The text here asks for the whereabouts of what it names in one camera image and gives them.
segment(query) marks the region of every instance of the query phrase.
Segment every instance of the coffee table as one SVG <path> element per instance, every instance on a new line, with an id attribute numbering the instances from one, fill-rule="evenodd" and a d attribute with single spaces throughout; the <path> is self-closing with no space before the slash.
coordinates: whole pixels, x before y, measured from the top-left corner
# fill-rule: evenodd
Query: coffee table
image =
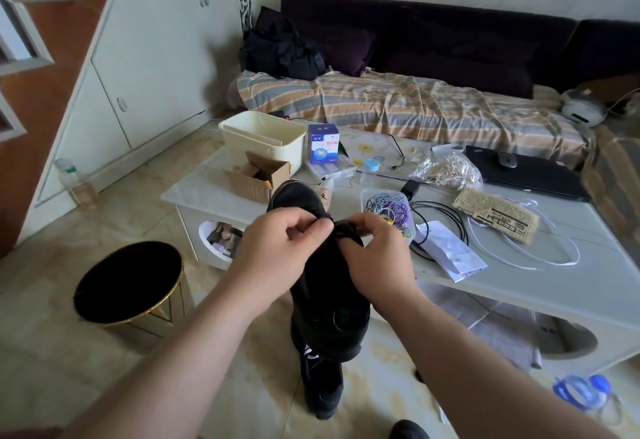
<path id="1" fill-rule="evenodd" d="M 260 204 L 232 193 L 223 169 L 232 168 L 226 148 L 215 152 L 200 167 L 164 193 L 163 199 L 176 204 L 196 257 L 207 264 L 226 269 L 231 260 L 212 249 L 205 238 L 207 229 L 217 222 L 244 230 L 266 210 Z M 317 183 L 306 169 L 295 176 Z M 359 175 L 351 184 L 341 180 L 335 188 L 330 212 L 336 219 L 360 211 Z M 400 190 L 403 181 L 379 177 L 378 186 Z M 503 264 L 471 243 L 489 265 L 487 269 L 453 283 L 433 262 L 413 255 L 418 279 L 454 287 L 479 296 L 498 299 L 557 317 L 566 324 L 565 338 L 570 353 L 543 354 L 544 370 L 563 376 L 600 371 L 640 352 L 640 271 L 613 237 L 590 204 L 527 193 L 486 184 L 484 190 L 515 201 L 535 199 L 540 209 L 580 249 L 580 262 L 557 267 L 535 262 L 511 249 L 493 230 L 474 228 L 483 245 L 510 262 L 542 271 L 524 271 Z M 442 186 L 421 186 L 414 200 L 435 200 L 451 204 L 454 191 Z M 446 216 L 425 213 L 429 220 L 449 225 Z M 553 262 L 573 259 L 571 245 L 540 228 L 527 248 L 532 254 Z"/>

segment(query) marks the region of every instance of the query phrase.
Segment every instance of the forearm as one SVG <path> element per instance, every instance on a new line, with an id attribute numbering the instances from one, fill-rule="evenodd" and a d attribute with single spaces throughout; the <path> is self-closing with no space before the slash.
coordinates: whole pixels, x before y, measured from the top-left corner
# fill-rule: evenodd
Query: forearm
<path id="1" fill-rule="evenodd" d="M 478 340 L 415 287 L 379 307 L 461 437 L 615 437 Z"/>
<path id="2" fill-rule="evenodd" d="M 252 321 L 250 303 L 223 281 L 179 330 L 66 430 L 65 438 L 189 438 Z"/>

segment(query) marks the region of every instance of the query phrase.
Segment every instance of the white cabinet door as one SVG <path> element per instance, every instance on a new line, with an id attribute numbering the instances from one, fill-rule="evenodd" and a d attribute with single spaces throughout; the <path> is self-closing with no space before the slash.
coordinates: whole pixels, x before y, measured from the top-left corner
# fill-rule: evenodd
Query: white cabinet door
<path id="1" fill-rule="evenodd" d="M 185 120 L 180 113 L 160 38 L 171 13 L 157 24 L 157 0 L 113 0 L 92 56 L 127 140 L 134 149 Z"/>
<path id="2" fill-rule="evenodd" d="M 86 174 L 93 174 L 131 151 L 93 65 L 89 63 L 55 159 L 69 158 Z M 49 168 L 39 200 L 64 190 L 55 167 Z"/>
<path id="3" fill-rule="evenodd" d="M 241 39 L 237 1 L 152 0 L 149 7 L 163 26 L 159 41 L 181 111 L 195 115 L 219 102 L 235 75 L 230 68 Z"/>

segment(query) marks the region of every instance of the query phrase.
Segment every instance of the black bag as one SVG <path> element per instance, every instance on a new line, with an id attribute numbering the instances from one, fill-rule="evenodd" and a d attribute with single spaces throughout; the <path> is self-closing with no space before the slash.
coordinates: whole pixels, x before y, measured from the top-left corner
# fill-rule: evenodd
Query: black bag
<path id="1" fill-rule="evenodd" d="M 326 72 L 320 49 L 302 38 L 288 19 L 272 22 L 266 30 L 245 31 L 239 58 L 243 71 L 261 71 L 275 78 L 311 80 Z"/>

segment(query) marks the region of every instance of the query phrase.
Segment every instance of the open cardboard box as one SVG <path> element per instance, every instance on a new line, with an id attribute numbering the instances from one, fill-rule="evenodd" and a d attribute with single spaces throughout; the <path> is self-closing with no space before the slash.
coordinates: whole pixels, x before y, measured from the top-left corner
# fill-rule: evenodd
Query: open cardboard box
<path id="1" fill-rule="evenodd" d="M 268 203 L 273 191 L 291 177 L 291 163 L 267 159 L 250 151 L 245 155 L 247 164 L 235 171 L 225 171 L 231 190 L 243 198 Z"/>

